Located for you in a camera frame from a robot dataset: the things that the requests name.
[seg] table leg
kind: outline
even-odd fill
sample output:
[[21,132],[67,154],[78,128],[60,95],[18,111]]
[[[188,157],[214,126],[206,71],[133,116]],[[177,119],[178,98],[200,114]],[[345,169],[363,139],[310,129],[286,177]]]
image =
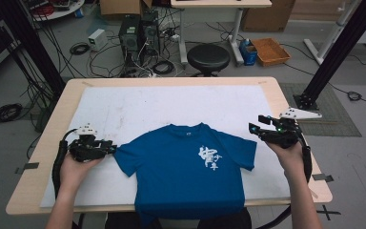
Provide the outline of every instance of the table leg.
[[240,19],[242,18],[243,8],[238,8],[236,12],[236,18],[234,20],[234,33],[229,36],[231,48],[234,52],[234,58],[236,60],[236,66],[243,65],[243,57],[240,54],[239,47],[236,43],[237,33],[239,32]]
[[180,52],[180,62],[185,68],[187,65],[187,52],[186,43],[184,41],[184,10],[180,11],[180,38],[179,38],[179,52]]

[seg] round stool seat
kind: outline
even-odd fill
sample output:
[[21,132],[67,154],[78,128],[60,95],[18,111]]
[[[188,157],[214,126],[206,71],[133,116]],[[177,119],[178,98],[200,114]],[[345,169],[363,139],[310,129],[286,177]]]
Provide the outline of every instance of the round stool seat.
[[198,45],[189,50],[187,60],[195,69],[201,71],[204,76],[210,76],[212,72],[225,69],[230,61],[230,54],[224,48],[216,45]]

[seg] wooden table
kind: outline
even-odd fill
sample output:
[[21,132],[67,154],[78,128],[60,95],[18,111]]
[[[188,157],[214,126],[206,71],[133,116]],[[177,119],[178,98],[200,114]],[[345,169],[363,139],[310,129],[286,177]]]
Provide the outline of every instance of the wooden table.
[[180,61],[188,63],[185,44],[184,23],[193,22],[198,18],[201,22],[234,22],[233,34],[229,36],[229,43],[234,52],[236,66],[243,65],[243,58],[236,43],[240,20],[244,8],[266,8],[272,5],[270,0],[204,0],[204,1],[177,1],[171,0],[172,7],[182,9],[180,12]]
[[[259,85],[269,102],[272,114],[279,114],[288,108],[288,103],[272,77],[198,77],[198,78],[116,78],[116,79],[73,79],[68,82],[62,93],[50,121],[42,134],[30,163],[38,162],[37,169],[28,169],[20,178],[10,202],[7,213],[10,215],[47,214],[50,208],[41,208],[51,166],[57,155],[58,143],[68,131],[73,114],[76,111],[81,95],[88,87],[150,87],[150,86],[202,86],[202,85]],[[320,174],[318,165],[313,158],[313,174]],[[324,180],[315,181],[311,178],[309,186],[314,202],[329,202],[332,194]],[[288,204],[289,199],[246,200],[246,206]],[[110,212],[133,211],[132,205],[108,205],[75,207],[75,212]]]

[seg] blue t-shirt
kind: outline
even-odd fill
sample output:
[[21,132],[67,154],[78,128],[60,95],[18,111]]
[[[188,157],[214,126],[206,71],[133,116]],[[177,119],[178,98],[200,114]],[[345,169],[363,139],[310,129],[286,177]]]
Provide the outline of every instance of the blue t-shirt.
[[240,168],[252,170],[256,142],[208,125],[168,125],[121,145],[114,157],[136,173],[135,211],[154,218],[208,219],[239,212],[245,201]]

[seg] orange basket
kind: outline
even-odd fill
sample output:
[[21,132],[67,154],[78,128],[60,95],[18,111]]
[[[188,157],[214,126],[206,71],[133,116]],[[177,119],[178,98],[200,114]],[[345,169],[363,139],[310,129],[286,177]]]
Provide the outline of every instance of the orange basket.
[[257,49],[257,60],[263,67],[282,64],[290,59],[290,55],[272,38],[251,41]]

